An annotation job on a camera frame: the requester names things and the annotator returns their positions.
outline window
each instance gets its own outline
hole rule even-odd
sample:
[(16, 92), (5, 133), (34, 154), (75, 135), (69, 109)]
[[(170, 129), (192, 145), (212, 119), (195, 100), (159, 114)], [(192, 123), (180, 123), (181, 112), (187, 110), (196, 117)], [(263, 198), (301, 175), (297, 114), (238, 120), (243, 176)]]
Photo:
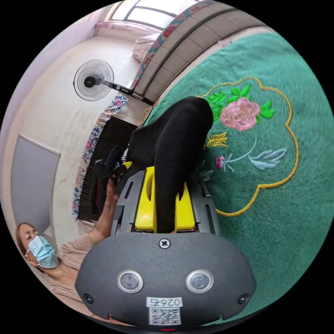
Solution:
[(124, 0), (119, 3), (110, 21), (138, 23), (163, 30), (177, 15), (198, 1), (200, 0)]

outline label sticker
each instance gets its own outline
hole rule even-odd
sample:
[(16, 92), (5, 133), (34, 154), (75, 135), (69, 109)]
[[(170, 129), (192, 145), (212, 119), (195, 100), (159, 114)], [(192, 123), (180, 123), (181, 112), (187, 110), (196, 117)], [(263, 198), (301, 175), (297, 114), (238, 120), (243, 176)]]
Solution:
[(182, 298), (156, 298), (156, 297), (146, 297), (146, 307), (153, 308), (174, 308), (182, 307)]
[(180, 308), (149, 307), (149, 324), (158, 326), (180, 325), (181, 324)]

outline hair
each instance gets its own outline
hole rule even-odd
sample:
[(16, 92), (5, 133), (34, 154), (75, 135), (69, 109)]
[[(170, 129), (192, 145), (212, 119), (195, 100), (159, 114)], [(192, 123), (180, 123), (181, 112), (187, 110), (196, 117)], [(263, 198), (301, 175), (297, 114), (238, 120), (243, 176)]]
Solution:
[(35, 227), (33, 225), (29, 224), (29, 223), (24, 222), (24, 223), (19, 224), (16, 228), (16, 231), (15, 231), (16, 242), (17, 242), (17, 245), (18, 245), (18, 248), (19, 248), (21, 254), (23, 256), (25, 256), (26, 253), (27, 253), (27, 249), (24, 247), (24, 244), (23, 244), (21, 236), (20, 236), (20, 227), (22, 225), (29, 225), (33, 229), (35, 229)]

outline screw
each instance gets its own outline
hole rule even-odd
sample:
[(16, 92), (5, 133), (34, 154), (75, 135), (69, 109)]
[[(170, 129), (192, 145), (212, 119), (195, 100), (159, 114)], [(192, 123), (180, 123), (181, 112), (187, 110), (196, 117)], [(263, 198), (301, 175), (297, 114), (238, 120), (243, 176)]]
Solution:
[(244, 293), (239, 297), (238, 304), (244, 304), (244, 303), (248, 302), (248, 300), (249, 300), (249, 294)]
[(168, 239), (161, 239), (159, 241), (159, 246), (162, 249), (167, 249), (170, 246), (170, 241)]
[(94, 299), (92, 296), (90, 296), (88, 293), (84, 293), (83, 294), (83, 299), (86, 303), (88, 304), (93, 304), (94, 303)]

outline yellow outline border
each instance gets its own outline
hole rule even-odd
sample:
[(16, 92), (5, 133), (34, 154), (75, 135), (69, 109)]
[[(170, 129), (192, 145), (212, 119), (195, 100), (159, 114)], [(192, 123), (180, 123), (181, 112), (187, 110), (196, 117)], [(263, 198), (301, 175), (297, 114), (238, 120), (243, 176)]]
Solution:
[(264, 86), (262, 86), (262, 83), (261, 83), (261, 81), (259, 79), (255, 78), (255, 77), (245, 77), (245, 78), (242, 78), (242, 79), (238, 80), (235, 83), (231, 83), (231, 82), (220, 83), (220, 84), (212, 87), (209, 90), (208, 93), (206, 93), (205, 95), (203, 95), (201, 97), (203, 98), (203, 97), (208, 96), (217, 87), (221, 87), (221, 86), (235, 86), (235, 85), (238, 85), (239, 83), (241, 83), (241, 82), (243, 82), (245, 80), (255, 80), (255, 81), (257, 81), (257, 83), (259, 84), (259, 86), (260, 86), (260, 88), (262, 90), (271, 90), (272, 92), (276, 92), (279, 95), (281, 95), (282, 97), (284, 97), (284, 99), (285, 99), (285, 101), (286, 101), (286, 103), (288, 104), (288, 107), (289, 107), (289, 117), (288, 117), (288, 119), (287, 119), (287, 121), (285, 123), (285, 127), (289, 131), (289, 133), (290, 133), (290, 135), (291, 135), (291, 137), (292, 137), (292, 139), (293, 139), (293, 141), (295, 143), (295, 146), (296, 146), (296, 162), (295, 162), (295, 166), (294, 166), (292, 172), (289, 174), (288, 177), (286, 177), (282, 181), (275, 182), (275, 183), (270, 183), (270, 184), (258, 184), (257, 187), (256, 187), (256, 190), (255, 190), (255, 193), (254, 193), (252, 199), (250, 200), (250, 202), (243, 209), (241, 209), (241, 210), (239, 210), (237, 212), (232, 212), (232, 213), (227, 213), (227, 212), (223, 212), (223, 211), (220, 211), (220, 210), (216, 209), (216, 211), (217, 211), (218, 214), (226, 216), (226, 217), (235, 217), (235, 216), (239, 216), (242, 213), (246, 212), (250, 208), (250, 206), (255, 202), (255, 200), (257, 198), (257, 195), (259, 194), (259, 191), (261, 189), (275, 188), (275, 187), (278, 187), (278, 186), (286, 183), (287, 181), (289, 181), (293, 177), (293, 175), (295, 174), (295, 172), (297, 170), (297, 167), (298, 167), (298, 162), (299, 162), (299, 147), (298, 147), (298, 142), (297, 142), (295, 134), (293, 133), (293, 131), (289, 127), (289, 124), (290, 124), (291, 118), (292, 118), (291, 103), (290, 103), (289, 99), (285, 96), (285, 94), (282, 93), (277, 88), (274, 88), (274, 87), (264, 87)]

